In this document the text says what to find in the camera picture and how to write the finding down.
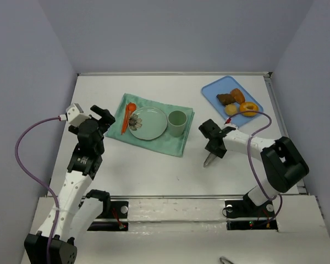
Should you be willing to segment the round yellow bun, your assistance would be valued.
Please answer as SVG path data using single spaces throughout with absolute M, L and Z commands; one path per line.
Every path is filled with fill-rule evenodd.
M 238 108 L 235 104 L 228 104 L 225 106 L 224 111 L 226 115 L 231 117 L 238 113 Z

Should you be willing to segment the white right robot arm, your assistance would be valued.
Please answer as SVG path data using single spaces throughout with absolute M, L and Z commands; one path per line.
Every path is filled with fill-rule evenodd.
M 286 193 L 303 177 L 309 167 L 290 138 L 263 139 L 241 132 L 233 124 L 220 128 L 209 119 L 199 126 L 208 140 L 205 149 L 223 158 L 227 151 L 246 154 L 249 165 L 252 159 L 262 162 L 266 178 L 248 191 L 241 200 L 227 200 L 223 215 L 228 219 L 257 217 L 278 195 Z

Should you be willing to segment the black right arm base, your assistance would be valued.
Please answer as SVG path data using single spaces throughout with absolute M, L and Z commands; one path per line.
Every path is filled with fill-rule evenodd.
M 278 230 L 275 210 L 271 201 L 253 209 L 244 209 L 243 200 L 225 200 L 222 215 L 228 231 Z

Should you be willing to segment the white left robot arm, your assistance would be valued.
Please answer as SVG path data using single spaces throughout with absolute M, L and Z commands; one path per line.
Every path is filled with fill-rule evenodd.
M 53 194 L 54 206 L 35 234 L 28 234 L 24 248 L 31 263 L 74 263 L 77 257 L 76 239 L 88 230 L 101 214 L 111 206 L 110 194 L 91 190 L 102 164 L 105 151 L 105 132 L 115 122 L 107 109 L 93 105 L 96 119 L 87 115 L 77 103 L 58 117 L 69 124 L 68 130 L 77 136 L 77 144 L 67 166 L 67 172 L 58 195 Z

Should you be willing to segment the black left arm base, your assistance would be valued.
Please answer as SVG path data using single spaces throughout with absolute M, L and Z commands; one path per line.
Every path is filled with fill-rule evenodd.
M 128 222 L 128 201 L 111 201 L 108 212 L 103 211 L 90 225 L 90 232 L 127 232 Z

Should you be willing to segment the metal tongs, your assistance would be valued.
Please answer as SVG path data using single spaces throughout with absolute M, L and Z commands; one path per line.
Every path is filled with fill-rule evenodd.
M 203 163 L 203 167 L 206 168 L 208 167 L 216 158 L 217 156 L 215 154 L 210 153 L 207 158 L 205 159 Z

